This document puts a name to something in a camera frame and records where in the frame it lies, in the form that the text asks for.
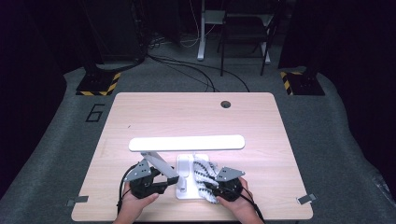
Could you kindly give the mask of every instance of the chair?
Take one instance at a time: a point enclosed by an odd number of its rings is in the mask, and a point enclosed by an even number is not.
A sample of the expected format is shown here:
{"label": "chair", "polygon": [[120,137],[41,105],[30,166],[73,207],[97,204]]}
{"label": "chair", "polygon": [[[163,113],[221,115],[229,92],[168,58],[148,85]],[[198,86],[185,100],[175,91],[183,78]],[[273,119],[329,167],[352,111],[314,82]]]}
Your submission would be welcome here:
{"label": "chair", "polygon": [[[279,24],[286,0],[232,0],[225,9],[222,21],[221,37],[218,52],[221,46],[221,71],[223,76],[224,49],[226,44],[251,44],[255,45],[253,52],[261,43],[266,43],[262,60],[261,76],[264,71],[265,58],[268,49],[271,48],[276,27]],[[258,17],[270,12],[265,9],[271,8],[272,19],[265,25]]]}

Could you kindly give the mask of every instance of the light wood table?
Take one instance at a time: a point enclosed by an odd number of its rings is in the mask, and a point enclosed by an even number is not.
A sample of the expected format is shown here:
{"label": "light wood table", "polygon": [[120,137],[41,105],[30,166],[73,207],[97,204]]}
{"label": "light wood table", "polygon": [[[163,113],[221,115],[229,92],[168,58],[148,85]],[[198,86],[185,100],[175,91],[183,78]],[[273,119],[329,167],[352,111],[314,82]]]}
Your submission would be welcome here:
{"label": "light wood table", "polygon": [[[223,108],[223,101],[231,103]],[[301,220],[313,216],[310,203],[296,198],[306,195],[282,119],[271,93],[119,93],[108,115],[92,163],[76,203],[75,221],[110,221],[117,216],[122,175],[143,159],[131,152],[133,137],[169,137],[241,134],[242,150],[206,151],[222,166],[245,171],[243,176],[265,219]],[[172,166],[181,152],[160,152]],[[140,221],[227,221],[233,215],[206,200],[179,200],[176,185],[149,205]]]}

